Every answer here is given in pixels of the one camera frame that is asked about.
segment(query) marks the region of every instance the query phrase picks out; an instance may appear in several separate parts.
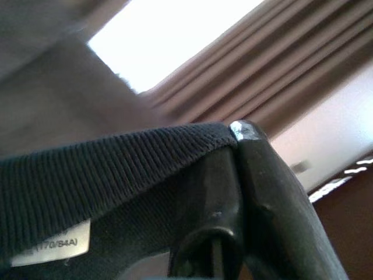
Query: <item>bright window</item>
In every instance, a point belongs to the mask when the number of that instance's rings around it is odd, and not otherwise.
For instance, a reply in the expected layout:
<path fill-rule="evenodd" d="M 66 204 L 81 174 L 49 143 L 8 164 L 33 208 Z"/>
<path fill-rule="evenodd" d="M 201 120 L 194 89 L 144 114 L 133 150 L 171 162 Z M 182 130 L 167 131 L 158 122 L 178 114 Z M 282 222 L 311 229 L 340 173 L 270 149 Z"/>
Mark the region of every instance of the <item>bright window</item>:
<path fill-rule="evenodd" d="M 89 46 L 144 92 L 217 39 L 262 0 L 132 0 Z"/>

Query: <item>brown wood surface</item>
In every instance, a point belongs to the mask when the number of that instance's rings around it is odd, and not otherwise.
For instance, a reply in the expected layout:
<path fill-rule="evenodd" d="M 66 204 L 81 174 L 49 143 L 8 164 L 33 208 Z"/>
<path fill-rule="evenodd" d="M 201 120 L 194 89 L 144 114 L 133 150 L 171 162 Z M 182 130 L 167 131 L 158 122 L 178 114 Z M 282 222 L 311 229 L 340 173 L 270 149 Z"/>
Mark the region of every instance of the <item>brown wood surface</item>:
<path fill-rule="evenodd" d="M 350 280 L 373 279 L 373 169 L 314 204 Z"/>

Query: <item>curtain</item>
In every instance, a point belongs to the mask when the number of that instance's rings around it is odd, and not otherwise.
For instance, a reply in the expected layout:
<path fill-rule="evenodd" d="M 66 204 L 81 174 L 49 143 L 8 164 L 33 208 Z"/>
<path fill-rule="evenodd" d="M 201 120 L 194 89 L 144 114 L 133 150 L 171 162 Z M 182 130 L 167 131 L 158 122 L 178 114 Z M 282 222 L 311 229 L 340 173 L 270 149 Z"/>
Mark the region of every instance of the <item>curtain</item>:
<path fill-rule="evenodd" d="M 271 137 L 372 58 L 372 25 L 371 0 L 266 1 L 143 97 L 174 124 L 247 119 Z"/>

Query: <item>white label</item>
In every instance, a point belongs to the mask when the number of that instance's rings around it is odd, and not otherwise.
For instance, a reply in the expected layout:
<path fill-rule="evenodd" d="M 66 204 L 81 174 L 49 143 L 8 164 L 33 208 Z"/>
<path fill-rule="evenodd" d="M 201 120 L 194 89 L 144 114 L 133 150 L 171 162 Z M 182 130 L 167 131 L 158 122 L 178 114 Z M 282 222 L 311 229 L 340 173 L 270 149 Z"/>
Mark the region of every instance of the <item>white label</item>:
<path fill-rule="evenodd" d="M 13 257 L 12 266 L 20 267 L 63 260 L 88 252 L 90 224 L 90 220 L 87 220 L 59 235 L 48 238 L 37 246 Z"/>

